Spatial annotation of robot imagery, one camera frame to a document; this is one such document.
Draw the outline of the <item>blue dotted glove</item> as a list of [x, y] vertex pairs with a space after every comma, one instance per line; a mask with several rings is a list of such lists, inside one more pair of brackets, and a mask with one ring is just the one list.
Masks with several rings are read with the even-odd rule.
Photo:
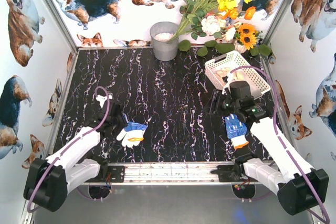
[[123, 117], [127, 125], [117, 135], [116, 140], [121, 141], [123, 147], [133, 148], [134, 146], [138, 146], [144, 140], [144, 133], [148, 126], [129, 121], [126, 114], [123, 114]]
[[248, 145], [246, 140], [247, 127], [242, 123], [237, 115], [230, 114], [225, 117], [226, 133], [229, 140], [231, 140], [234, 149], [243, 148]]

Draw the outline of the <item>cream rubber glove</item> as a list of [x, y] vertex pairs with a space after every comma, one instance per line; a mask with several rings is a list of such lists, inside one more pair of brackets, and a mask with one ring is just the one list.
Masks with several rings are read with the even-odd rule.
[[[225, 85], [222, 77], [225, 77], [230, 74], [230, 71], [232, 68], [221, 68], [217, 70], [214, 75], [217, 78], [217, 80], [222, 84]], [[242, 71], [237, 70], [234, 73], [232, 73], [233, 80], [232, 81], [246, 81], [245, 75]]]

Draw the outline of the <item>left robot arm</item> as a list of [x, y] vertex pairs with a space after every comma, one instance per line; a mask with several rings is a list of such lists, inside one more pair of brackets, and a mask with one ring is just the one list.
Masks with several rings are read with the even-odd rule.
[[107, 160], [88, 152], [114, 131], [127, 125], [123, 105], [107, 100], [100, 112], [87, 120], [75, 137], [60, 150], [45, 159], [35, 158], [31, 163], [24, 198], [27, 211], [42, 207], [57, 211], [68, 194], [90, 180], [104, 179], [108, 174]]

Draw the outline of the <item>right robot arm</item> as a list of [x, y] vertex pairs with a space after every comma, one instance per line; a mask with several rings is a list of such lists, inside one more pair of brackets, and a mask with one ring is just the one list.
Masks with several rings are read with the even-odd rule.
[[234, 81], [223, 91], [213, 90], [205, 110], [224, 119], [226, 135], [235, 149], [245, 147], [246, 135], [251, 133], [278, 167], [274, 169], [256, 155], [246, 153], [235, 159], [236, 173], [266, 186], [290, 215], [323, 207], [328, 174], [324, 169], [313, 168], [294, 149], [277, 126], [275, 116], [255, 101], [248, 82]]

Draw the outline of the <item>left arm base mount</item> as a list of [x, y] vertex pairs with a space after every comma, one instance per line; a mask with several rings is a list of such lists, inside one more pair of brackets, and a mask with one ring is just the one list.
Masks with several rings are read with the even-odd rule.
[[125, 176], [125, 166], [108, 165], [100, 168], [98, 175], [86, 181], [86, 183], [123, 183]]

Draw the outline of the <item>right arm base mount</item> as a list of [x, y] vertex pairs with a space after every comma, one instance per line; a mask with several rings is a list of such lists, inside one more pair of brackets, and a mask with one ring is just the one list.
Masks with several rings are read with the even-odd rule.
[[218, 165], [215, 169], [210, 171], [211, 174], [218, 176], [219, 182], [244, 182], [248, 177], [238, 174], [233, 165]]

